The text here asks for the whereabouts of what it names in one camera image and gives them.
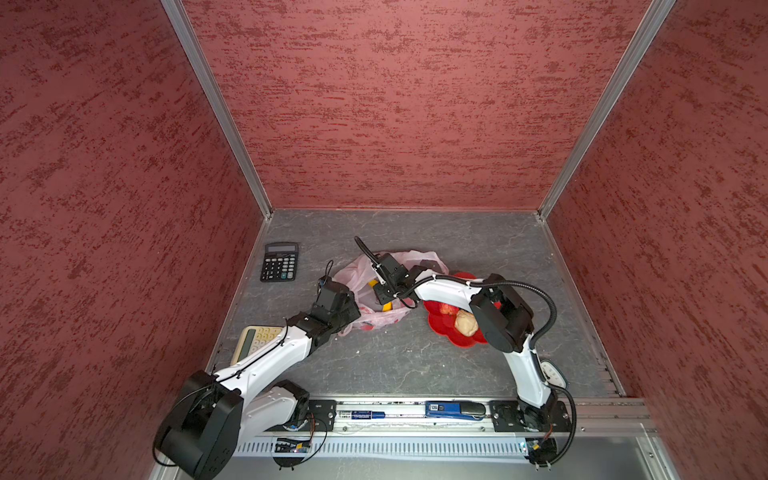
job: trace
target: pink plastic bag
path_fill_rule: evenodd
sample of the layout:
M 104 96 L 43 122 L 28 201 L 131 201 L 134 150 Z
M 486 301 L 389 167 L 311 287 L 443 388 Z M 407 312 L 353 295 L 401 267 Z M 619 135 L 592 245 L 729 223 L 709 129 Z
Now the pink plastic bag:
M 435 252 L 419 252 L 411 250 L 409 252 L 392 253 L 395 260 L 405 265 L 407 269 L 419 265 L 423 260 L 431 260 L 438 264 L 442 273 L 448 272 L 448 267 L 440 261 Z M 402 305 L 400 300 L 394 300 L 392 310 L 382 312 L 382 306 L 376 301 L 376 295 L 373 288 L 368 284 L 371 280 L 376 280 L 376 273 L 371 267 L 371 260 L 365 255 L 360 255 L 349 265 L 342 268 L 333 276 L 333 281 L 344 283 L 355 293 L 355 301 L 360 308 L 360 318 L 350 323 L 341 333 L 345 336 L 352 329 L 373 330 L 390 325 L 400 321 L 401 318 L 408 315 L 410 309 Z

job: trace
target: robotic arm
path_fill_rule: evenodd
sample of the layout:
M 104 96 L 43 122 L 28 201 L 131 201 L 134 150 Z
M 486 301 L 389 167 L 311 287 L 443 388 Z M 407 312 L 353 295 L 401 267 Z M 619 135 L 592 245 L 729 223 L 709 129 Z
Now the robotic arm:
M 355 241 L 379 278 L 374 290 L 382 305 L 394 299 L 413 303 L 434 300 L 472 311 L 488 344 L 503 352 L 515 377 L 517 423 L 530 431 L 548 429 L 558 400 L 555 391 L 568 397 L 573 416 L 571 434 L 550 463 L 559 460 L 573 440 L 576 418 L 570 393 L 547 382 L 535 350 L 536 340 L 552 327 L 557 316 L 549 296 L 535 286 L 496 274 L 484 280 L 465 280 L 423 266 L 406 270 L 388 253 L 377 256 L 358 237 Z M 515 286 L 534 291 L 550 307 L 549 320 L 536 334 L 533 312 Z M 299 386 L 283 381 L 260 393 L 359 317 L 352 292 L 326 274 L 319 281 L 310 312 L 288 319 L 277 338 L 233 366 L 213 375 L 198 371 L 187 379 L 153 443 L 154 449 L 175 465 L 158 463 L 177 465 L 197 480 L 209 480 L 226 465 L 238 438 L 249 439 L 274 425 L 303 421 L 308 415 L 309 393 Z

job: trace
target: calculator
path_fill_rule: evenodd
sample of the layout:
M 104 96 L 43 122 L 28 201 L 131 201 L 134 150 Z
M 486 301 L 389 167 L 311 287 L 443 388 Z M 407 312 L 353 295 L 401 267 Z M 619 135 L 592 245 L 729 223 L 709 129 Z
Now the calculator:
M 262 282 L 292 282 L 296 279 L 299 262 L 299 244 L 294 242 L 270 243 L 264 247 Z

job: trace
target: textured red wall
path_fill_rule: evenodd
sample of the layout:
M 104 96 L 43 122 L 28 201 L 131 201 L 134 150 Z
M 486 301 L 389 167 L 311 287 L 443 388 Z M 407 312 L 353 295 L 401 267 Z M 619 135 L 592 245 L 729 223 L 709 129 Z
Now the textured red wall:
M 160 2 L 3 2 L 0 62 L 0 477 L 145 478 L 260 214 Z
M 277 207 L 535 210 L 649 0 L 187 0 Z
M 768 8 L 678 0 L 549 223 L 685 478 L 768 478 Z

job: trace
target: red plate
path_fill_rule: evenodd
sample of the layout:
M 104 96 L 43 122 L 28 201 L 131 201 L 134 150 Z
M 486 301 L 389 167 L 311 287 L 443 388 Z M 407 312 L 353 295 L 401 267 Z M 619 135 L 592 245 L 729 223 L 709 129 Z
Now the red plate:
M 457 273 L 455 276 L 459 278 L 466 278 L 471 280 L 477 278 L 470 273 Z M 464 336 L 459 332 L 454 324 L 456 323 L 455 313 L 440 313 L 440 306 L 443 303 L 440 302 L 424 302 L 424 308 L 429 312 L 429 326 L 438 335 L 447 336 L 448 340 L 459 348 L 468 349 L 474 346 L 476 343 L 488 343 L 485 337 L 478 329 L 473 336 Z

